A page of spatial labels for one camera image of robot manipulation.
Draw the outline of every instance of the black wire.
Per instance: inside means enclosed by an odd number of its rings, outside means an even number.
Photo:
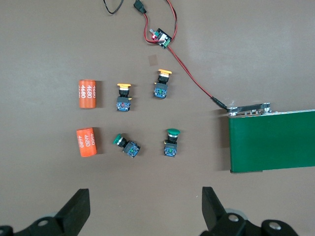
[[[110,13],[110,14],[115,14],[115,13],[119,10],[119,8],[122,6],[122,4],[123,4],[124,0],[122,0],[122,1],[120,2],[119,6],[118,6],[118,7],[116,8],[116,10],[115,10],[115,11],[113,11],[113,12],[111,12],[111,11],[108,9],[108,7],[107,7],[107,4],[106,4],[105,0],[103,0],[103,2],[104,2],[104,4],[105,4],[105,7],[106,7],[106,9],[107,9],[108,13]]]

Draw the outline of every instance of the metal bracket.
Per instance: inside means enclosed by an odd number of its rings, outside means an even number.
[[[270,102],[265,102],[261,104],[254,104],[249,106],[241,106],[241,107],[230,107],[227,108],[227,113],[229,116],[236,115],[252,115],[252,114],[264,114],[270,113]]]

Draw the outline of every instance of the circuit board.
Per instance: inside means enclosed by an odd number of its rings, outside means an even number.
[[[168,44],[171,42],[172,38],[166,34],[163,30],[160,28],[157,29],[157,31],[154,32],[155,40],[164,40],[163,42],[159,43],[159,45],[166,49]]]

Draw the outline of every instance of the green push button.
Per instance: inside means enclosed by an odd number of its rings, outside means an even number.
[[[168,129],[167,132],[173,136],[177,136],[181,133],[178,129]]]
[[[117,144],[121,138],[122,138],[122,135],[118,134],[115,140],[113,141],[113,144]]]

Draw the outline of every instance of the cable connector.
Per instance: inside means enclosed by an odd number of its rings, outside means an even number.
[[[227,106],[221,101],[217,100],[215,97],[211,97],[211,99],[221,108],[227,110]]]
[[[147,12],[146,9],[144,9],[144,5],[142,4],[142,2],[140,0],[136,0],[136,2],[134,3],[133,6],[142,14]]]

